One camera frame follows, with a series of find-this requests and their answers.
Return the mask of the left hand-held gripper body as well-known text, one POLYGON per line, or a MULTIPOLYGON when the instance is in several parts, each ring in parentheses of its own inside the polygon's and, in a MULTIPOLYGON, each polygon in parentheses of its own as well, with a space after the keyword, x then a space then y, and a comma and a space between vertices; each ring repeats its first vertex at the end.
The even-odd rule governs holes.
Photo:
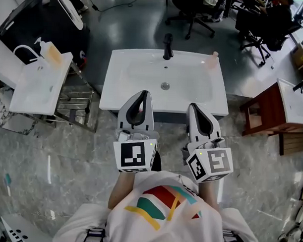
POLYGON ((114 153, 120 172, 148 172, 154 164, 159 134, 156 131, 116 129, 114 153))

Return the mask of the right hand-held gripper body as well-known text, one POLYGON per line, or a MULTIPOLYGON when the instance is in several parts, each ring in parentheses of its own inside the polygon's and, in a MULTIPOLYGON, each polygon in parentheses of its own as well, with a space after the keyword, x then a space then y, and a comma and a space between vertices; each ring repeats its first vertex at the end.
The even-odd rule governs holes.
POLYGON ((197 183, 218 181, 233 172, 231 148, 224 138, 189 143, 181 149, 183 162, 197 183))

